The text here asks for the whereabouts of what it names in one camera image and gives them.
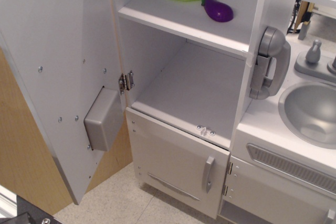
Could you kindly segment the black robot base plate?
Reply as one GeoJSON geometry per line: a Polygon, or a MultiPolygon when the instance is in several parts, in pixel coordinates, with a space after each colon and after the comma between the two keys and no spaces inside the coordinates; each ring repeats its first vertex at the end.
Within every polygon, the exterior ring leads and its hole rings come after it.
{"type": "Polygon", "coordinates": [[[1,223],[62,223],[1,185],[1,223]]]}

